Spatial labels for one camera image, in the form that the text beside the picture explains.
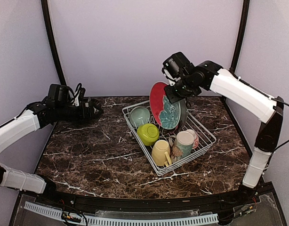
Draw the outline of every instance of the marble table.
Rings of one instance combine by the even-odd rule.
[[[148,97],[98,97],[98,121],[59,122],[36,173],[57,190],[108,198],[166,199],[236,190],[249,155],[219,97],[192,97],[188,108],[217,141],[205,155],[161,177],[131,134],[122,108]]]

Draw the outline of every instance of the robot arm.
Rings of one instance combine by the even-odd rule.
[[[29,104],[19,116],[0,126],[0,154],[24,136],[56,121],[99,118],[103,113],[100,103],[94,98],[84,98],[85,91],[81,84],[75,92],[68,86],[52,84],[43,101]],[[46,185],[47,181],[38,175],[0,163],[0,186],[41,194]]]
[[[197,96],[201,93],[200,88],[204,88],[238,103],[261,121],[255,149],[242,182],[249,189],[256,187],[278,144],[283,105],[214,62],[205,61],[195,67],[181,52],[163,63],[162,72],[170,82],[165,92],[171,103]]]

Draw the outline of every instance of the white dish rack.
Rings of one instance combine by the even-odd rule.
[[[145,146],[143,144],[143,142],[141,141],[141,139],[139,138],[137,132],[136,132],[136,127],[133,126],[130,121],[129,121],[129,117],[130,117],[130,113],[132,111],[133,108],[138,107],[138,106],[144,106],[146,108],[149,109],[150,113],[151,113],[151,118],[150,118],[150,122],[154,125],[157,126],[157,128],[159,129],[159,140],[163,139],[163,140],[167,140],[169,141],[169,136],[171,135],[177,135],[178,132],[183,131],[183,130],[187,130],[187,129],[193,129],[199,136],[199,145],[197,148],[192,149],[191,154],[167,167],[160,167],[157,166],[151,156],[152,153],[152,149],[153,146]],[[124,118],[127,121],[127,125],[129,126],[129,128],[131,129],[134,137],[136,138],[136,140],[138,141],[140,147],[142,148],[144,154],[146,155],[147,159],[149,160],[150,164],[152,165],[153,169],[155,170],[156,174],[158,176],[162,176],[170,171],[173,171],[174,169],[177,169],[178,167],[182,166],[185,163],[188,163],[196,158],[198,158],[201,155],[204,155],[207,150],[216,142],[216,137],[214,135],[212,135],[211,132],[209,132],[197,119],[195,119],[194,116],[192,116],[192,114],[190,113],[190,111],[187,111],[187,120],[185,125],[180,129],[180,130],[166,130],[164,128],[162,128],[154,119],[154,117],[152,116],[152,112],[151,112],[151,108],[150,108],[150,101],[144,101],[141,102],[139,104],[135,104],[135,105],[131,105],[128,107],[124,107],[122,109],[122,112],[124,114]]]

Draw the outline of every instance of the green bowl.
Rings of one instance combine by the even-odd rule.
[[[135,107],[132,109],[129,120],[133,127],[138,128],[141,125],[147,124],[150,122],[150,111],[146,107]]]
[[[145,124],[138,128],[137,134],[145,146],[152,146],[159,138],[159,130],[154,124]]]

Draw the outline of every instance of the white wall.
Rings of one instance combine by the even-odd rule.
[[[289,103],[289,0],[250,1],[248,23],[237,75]],[[230,103],[253,147],[260,123],[243,108]],[[280,143],[289,139],[289,108],[285,107]],[[289,144],[272,158],[265,175],[272,181],[289,225]]]
[[[0,0],[0,125],[59,83],[40,1]],[[0,162],[33,172],[51,126],[26,136],[0,155]],[[0,226],[9,223],[18,192],[0,188]]]
[[[50,1],[70,86],[90,96],[148,95],[162,63],[182,51],[195,65],[229,67],[241,17],[235,0]]]

